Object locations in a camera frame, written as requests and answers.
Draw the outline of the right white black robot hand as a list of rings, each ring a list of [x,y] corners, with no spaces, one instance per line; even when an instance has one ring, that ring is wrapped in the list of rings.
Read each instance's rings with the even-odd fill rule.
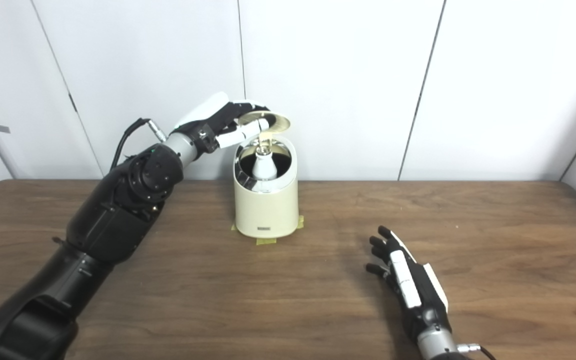
[[[368,263],[365,270],[384,280],[395,294],[405,335],[418,342],[427,330],[452,331],[445,301],[426,266],[416,261],[390,228],[380,225],[377,232],[379,236],[372,235],[369,243],[371,253],[383,264]]]

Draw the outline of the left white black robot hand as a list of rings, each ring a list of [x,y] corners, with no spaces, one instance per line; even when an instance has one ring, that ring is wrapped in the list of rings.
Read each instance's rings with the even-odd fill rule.
[[[186,114],[164,145],[181,155],[211,154],[272,129],[277,117],[251,100],[230,101],[218,92]]]

